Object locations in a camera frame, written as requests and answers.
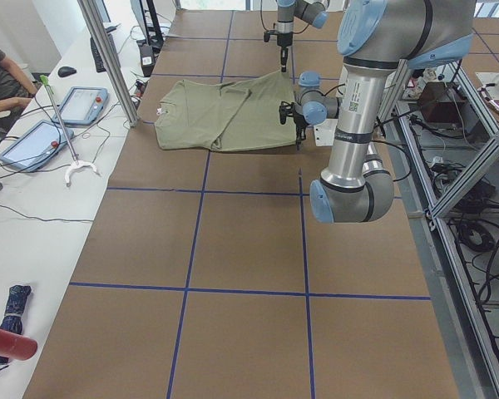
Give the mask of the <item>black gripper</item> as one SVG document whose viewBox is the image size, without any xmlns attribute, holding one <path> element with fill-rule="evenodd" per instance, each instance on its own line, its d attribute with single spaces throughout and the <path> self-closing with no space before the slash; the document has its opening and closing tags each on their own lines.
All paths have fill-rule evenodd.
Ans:
<svg viewBox="0 0 499 399">
<path fill-rule="evenodd" d="M 280 46 L 280 70 L 287 71 L 289 49 L 292 45 L 292 22 L 276 22 L 277 45 Z"/>
<path fill-rule="evenodd" d="M 304 119 L 303 115 L 296 115 L 294 117 L 294 123 L 296 125 L 296 144 L 300 145 L 305 140 L 305 130 L 308 126 L 308 123 Z"/>
</svg>

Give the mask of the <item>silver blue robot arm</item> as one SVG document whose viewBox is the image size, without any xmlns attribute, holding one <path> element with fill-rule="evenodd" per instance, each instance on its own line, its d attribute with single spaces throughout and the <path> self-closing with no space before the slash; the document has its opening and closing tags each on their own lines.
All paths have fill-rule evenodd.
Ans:
<svg viewBox="0 0 499 399">
<path fill-rule="evenodd" d="M 329 165 L 310 185 L 314 217 L 322 223 L 369 222 L 394 198 L 372 134 L 388 76 L 401 60 L 412 70 L 462 59 L 472 44 L 473 1 L 352 1 L 338 31 L 347 79 L 343 96 L 315 93 L 319 78 L 299 81 L 304 119 L 337 118 Z"/>
<path fill-rule="evenodd" d="M 310 26 L 321 29 L 328 20 L 328 7 L 321 2 L 303 0 L 278 0 L 277 22 L 273 34 L 280 48 L 280 69 L 286 72 L 289 48 L 293 44 L 294 19 L 298 18 Z"/>
</svg>

